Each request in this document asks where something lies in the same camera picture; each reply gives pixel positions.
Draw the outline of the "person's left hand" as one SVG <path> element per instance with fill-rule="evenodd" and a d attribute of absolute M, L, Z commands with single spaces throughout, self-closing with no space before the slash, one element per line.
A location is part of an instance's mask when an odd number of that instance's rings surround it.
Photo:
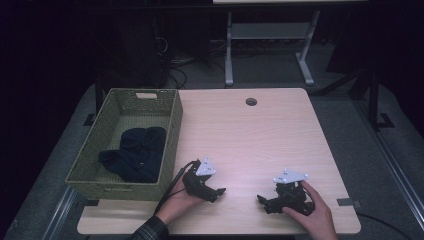
<path fill-rule="evenodd" d="M 204 200 L 189 195 L 185 190 L 182 180 L 179 180 L 155 216 L 165 225 L 170 225 L 202 203 L 204 203 Z"/>

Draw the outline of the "dark cloth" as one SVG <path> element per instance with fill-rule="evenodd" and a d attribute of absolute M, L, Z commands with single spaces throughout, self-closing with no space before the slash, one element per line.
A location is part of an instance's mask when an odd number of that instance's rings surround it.
<path fill-rule="evenodd" d="M 124 182 L 156 183 L 165 142 L 162 127 L 128 129 L 121 134 L 119 148 L 101 151 L 98 161 Z"/>

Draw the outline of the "black metal stand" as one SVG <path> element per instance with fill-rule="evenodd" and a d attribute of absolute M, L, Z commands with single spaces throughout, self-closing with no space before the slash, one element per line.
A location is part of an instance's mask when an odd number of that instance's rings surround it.
<path fill-rule="evenodd" d="M 360 100 L 368 94 L 367 120 L 379 131 L 381 128 L 394 128 L 394 124 L 386 113 L 378 112 L 379 79 L 373 70 L 360 69 L 356 80 L 349 91 L 351 99 Z"/>
<path fill-rule="evenodd" d="M 102 87 L 102 80 L 97 76 L 94 84 L 88 88 L 85 95 L 81 99 L 84 113 L 84 126 L 92 126 L 96 117 L 98 116 L 104 100 L 104 91 Z"/>

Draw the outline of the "person's right hand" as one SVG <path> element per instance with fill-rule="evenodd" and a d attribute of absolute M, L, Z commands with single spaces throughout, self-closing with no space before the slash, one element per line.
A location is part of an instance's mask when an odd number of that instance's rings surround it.
<path fill-rule="evenodd" d="M 312 240 L 338 240 L 331 209 L 309 183 L 302 181 L 301 184 L 310 194 L 315 204 L 315 210 L 309 216 L 298 213 L 289 207 L 283 207 L 282 211 L 301 224 Z"/>

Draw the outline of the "green woven basket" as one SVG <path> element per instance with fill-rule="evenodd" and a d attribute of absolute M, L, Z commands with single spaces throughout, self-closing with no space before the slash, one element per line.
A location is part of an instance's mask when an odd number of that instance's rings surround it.
<path fill-rule="evenodd" d="M 173 180 L 182 116 L 180 95 L 175 89 L 111 89 L 66 183 L 89 199 L 160 200 Z M 126 182 L 99 162 L 100 152 L 119 147 L 124 131 L 148 127 L 166 131 L 157 182 Z"/>

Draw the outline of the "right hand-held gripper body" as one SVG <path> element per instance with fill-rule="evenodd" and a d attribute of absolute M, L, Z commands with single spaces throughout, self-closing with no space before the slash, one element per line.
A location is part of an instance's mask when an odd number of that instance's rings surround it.
<path fill-rule="evenodd" d="M 289 207 L 305 216 L 314 211 L 314 207 L 307 203 L 307 193 L 301 182 L 307 180 L 307 173 L 300 173 L 284 169 L 283 172 L 273 179 L 276 184 L 276 192 L 283 207 Z"/>

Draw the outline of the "grey tape strip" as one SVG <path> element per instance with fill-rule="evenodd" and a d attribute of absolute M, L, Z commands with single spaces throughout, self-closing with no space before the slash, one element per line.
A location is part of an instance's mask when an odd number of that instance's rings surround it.
<path fill-rule="evenodd" d="M 339 206 L 353 206 L 354 208 L 360 208 L 362 205 L 360 201 L 352 200 L 351 198 L 339 198 L 337 199 Z"/>

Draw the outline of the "white metal table frame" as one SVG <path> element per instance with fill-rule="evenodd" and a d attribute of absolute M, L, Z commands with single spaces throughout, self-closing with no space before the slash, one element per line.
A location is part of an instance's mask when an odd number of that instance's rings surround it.
<path fill-rule="evenodd" d="M 232 13 L 227 14 L 226 54 L 224 61 L 225 85 L 232 86 L 232 41 L 233 40 L 303 40 L 304 46 L 295 54 L 297 63 L 307 86 L 314 80 L 306 62 L 306 57 L 315 33 L 319 11 L 312 14 L 309 22 L 295 23 L 234 23 Z"/>

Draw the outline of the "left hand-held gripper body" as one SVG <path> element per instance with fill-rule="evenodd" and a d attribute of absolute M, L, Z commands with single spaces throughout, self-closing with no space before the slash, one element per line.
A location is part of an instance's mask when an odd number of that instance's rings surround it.
<path fill-rule="evenodd" d="M 215 173 L 216 170 L 208 157 L 196 160 L 183 177 L 186 192 L 191 196 L 201 198 L 200 193 L 204 192 L 204 186 L 207 186 L 206 181 Z"/>

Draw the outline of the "metal floor rail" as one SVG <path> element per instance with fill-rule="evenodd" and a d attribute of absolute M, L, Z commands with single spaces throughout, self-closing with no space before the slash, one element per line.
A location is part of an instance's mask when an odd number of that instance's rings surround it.
<path fill-rule="evenodd" d="M 56 205 L 53 216 L 50 219 L 46 230 L 44 231 L 42 240 L 57 240 L 59 233 L 65 224 L 66 218 L 72 208 L 75 198 L 76 191 L 70 186 L 66 187 Z"/>
<path fill-rule="evenodd" d="M 388 170 L 392 175 L 394 182 L 396 183 L 399 191 L 401 192 L 404 200 L 410 208 L 415 220 L 424 232 L 424 200 L 419 196 L 417 191 L 412 186 L 405 172 L 397 162 L 395 155 L 389 148 L 389 145 L 383 138 L 380 128 L 375 127 L 367 115 L 367 110 L 362 103 L 358 101 L 352 102 L 354 108 L 358 112 L 361 121 L 366 126 L 374 142 L 378 146 L 378 149 L 382 153 L 385 162 L 388 166 Z"/>

